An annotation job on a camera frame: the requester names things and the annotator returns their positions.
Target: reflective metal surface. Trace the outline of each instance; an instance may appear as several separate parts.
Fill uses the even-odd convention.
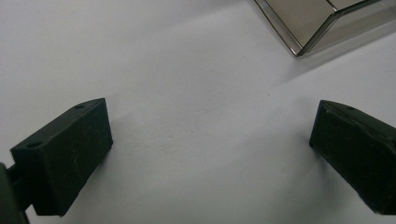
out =
[[[394,0],[256,0],[276,32],[299,57],[387,21],[394,20]]]

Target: black plastic block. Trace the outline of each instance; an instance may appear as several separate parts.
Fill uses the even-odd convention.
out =
[[[0,163],[0,223],[26,224],[24,210],[20,209],[6,166]]]
[[[76,105],[11,149],[40,216],[63,216],[111,149],[105,99]]]
[[[309,142],[376,213],[396,215],[396,129],[358,109],[321,101]]]

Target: white table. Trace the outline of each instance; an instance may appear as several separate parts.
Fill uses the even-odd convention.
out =
[[[321,99],[396,126],[396,22],[295,59],[252,0],[0,4],[0,161],[106,97],[114,145],[31,223],[394,223],[308,145]]]

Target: screw hole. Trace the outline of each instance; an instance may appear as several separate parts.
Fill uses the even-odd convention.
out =
[[[33,142],[33,143],[28,144],[27,147],[38,147],[41,144],[43,144],[43,143],[39,142],[39,141],[38,142]]]

